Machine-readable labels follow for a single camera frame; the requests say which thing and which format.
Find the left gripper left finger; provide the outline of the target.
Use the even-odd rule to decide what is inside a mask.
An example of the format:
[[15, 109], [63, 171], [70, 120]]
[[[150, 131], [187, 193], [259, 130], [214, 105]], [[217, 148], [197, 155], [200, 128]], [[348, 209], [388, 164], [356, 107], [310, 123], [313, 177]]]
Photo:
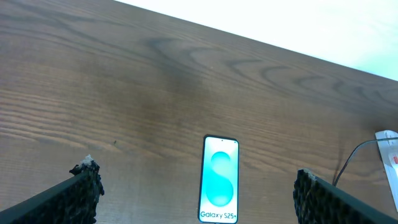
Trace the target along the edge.
[[69, 173], [73, 177], [1, 212], [1, 223], [96, 223], [104, 195], [100, 166], [87, 155]]

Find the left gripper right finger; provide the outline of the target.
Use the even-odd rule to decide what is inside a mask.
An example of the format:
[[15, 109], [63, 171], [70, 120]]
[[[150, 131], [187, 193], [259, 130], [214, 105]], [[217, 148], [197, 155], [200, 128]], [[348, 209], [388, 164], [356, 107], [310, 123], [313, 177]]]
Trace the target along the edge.
[[293, 200], [299, 224], [397, 224], [392, 218], [313, 175], [297, 171]]

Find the blue Samsung Galaxy smartphone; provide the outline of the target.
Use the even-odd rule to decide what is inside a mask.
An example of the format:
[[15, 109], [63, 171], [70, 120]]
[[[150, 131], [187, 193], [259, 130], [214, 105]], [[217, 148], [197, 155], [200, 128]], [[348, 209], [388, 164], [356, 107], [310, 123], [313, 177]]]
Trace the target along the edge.
[[207, 134], [203, 138], [198, 220], [236, 224], [238, 208], [239, 142]]

